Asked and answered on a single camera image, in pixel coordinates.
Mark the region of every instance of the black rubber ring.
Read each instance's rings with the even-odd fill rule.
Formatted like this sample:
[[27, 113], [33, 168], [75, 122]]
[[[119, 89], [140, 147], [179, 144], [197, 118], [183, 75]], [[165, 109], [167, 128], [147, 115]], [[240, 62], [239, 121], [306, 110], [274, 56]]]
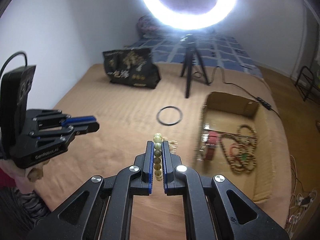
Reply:
[[[177, 120], [177, 122], [165, 123], [165, 122], [162, 122], [162, 121], [160, 120], [160, 113], [161, 113], [161, 111], [164, 110], [164, 109], [167, 109], [167, 108], [173, 108], [173, 109], [176, 109], [176, 110], [179, 112], [180, 117], [179, 117], [179, 119]], [[166, 126], [172, 126], [172, 125], [175, 125], [175, 124], [179, 123], [179, 122], [182, 120], [182, 117], [183, 117], [182, 111], [181, 111], [179, 108], [177, 108], [176, 106], [165, 106], [165, 107], [161, 108], [161, 109], [158, 111], [158, 113], [157, 113], [157, 121], [158, 121], [160, 124], [166, 125]]]

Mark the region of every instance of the red cloth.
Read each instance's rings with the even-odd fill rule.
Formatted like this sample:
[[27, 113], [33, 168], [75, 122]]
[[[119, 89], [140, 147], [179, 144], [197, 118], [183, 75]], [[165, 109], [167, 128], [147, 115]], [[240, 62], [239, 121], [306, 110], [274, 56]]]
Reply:
[[0, 169], [0, 187], [15, 187], [16, 183], [13, 178], [4, 173], [3, 170]]

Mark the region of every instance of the metal rack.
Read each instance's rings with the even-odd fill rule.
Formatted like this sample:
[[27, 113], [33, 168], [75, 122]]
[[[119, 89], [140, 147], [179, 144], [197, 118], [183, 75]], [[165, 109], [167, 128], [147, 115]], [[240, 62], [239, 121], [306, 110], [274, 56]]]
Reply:
[[[306, 86], [303, 86], [299, 82], [302, 76], [307, 81]], [[320, 104], [319, 96], [313, 92], [313, 90], [317, 90], [320, 94], [320, 88], [317, 87], [315, 80], [316, 80], [315, 75], [311, 71], [311, 69], [307, 66], [303, 66], [300, 70], [297, 81], [295, 82], [295, 87], [298, 89], [299, 93], [301, 94], [303, 101], [306, 101], [307, 98], [309, 98], [315, 103]]]

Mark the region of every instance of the ring light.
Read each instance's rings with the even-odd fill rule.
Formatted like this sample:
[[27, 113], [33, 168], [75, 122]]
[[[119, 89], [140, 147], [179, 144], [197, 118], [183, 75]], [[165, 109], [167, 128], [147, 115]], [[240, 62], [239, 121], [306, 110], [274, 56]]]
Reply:
[[217, 0], [216, 5], [201, 15], [177, 13], [159, 0], [143, 0], [150, 12], [162, 23], [182, 30], [201, 29], [223, 20], [234, 7], [236, 0]]

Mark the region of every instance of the black snack bag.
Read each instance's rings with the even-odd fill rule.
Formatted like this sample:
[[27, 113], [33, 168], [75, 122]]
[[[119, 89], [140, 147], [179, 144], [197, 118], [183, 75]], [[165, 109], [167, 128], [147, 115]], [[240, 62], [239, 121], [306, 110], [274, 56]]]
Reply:
[[103, 57], [111, 83], [155, 89], [161, 80], [149, 48], [105, 51]]

